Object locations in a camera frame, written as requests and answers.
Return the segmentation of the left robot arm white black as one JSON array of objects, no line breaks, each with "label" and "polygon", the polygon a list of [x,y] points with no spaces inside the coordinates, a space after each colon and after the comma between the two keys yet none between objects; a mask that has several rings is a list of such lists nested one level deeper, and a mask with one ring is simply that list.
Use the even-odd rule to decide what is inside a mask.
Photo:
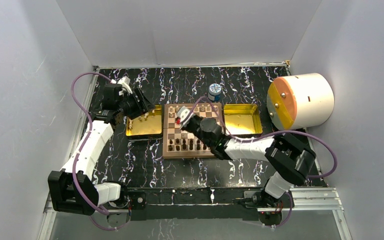
[{"label": "left robot arm white black", "polygon": [[91,216],[108,215],[104,205],[124,208],[129,203],[127,187],[117,181],[94,184],[93,172],[99,157],[115,130],[125,119],[141,117],[155,109],[138,87],[130,87],[130,78],[109,79],[103,88],[103,100],[89,112],[78,100],[75,103],[87,117],[87,129],[63,167],[50,172],[47,182],[52,207],[57,212]]}]

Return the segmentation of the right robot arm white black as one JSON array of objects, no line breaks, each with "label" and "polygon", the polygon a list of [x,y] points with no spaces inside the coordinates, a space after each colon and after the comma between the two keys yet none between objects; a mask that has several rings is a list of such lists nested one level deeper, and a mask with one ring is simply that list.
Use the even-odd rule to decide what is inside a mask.
[{"label": "right robot arm white black", "polygon": [[197,137],[220,160],[269,162],[275,173],[261,191],[262,202],[268,207],[275,207],[284,193],[302,185],[316,159],[310,147],[288,132],[261,139],[235,139],[225,134],[214,118],[198,116],[186,106],[176,112],[175,122]]}]

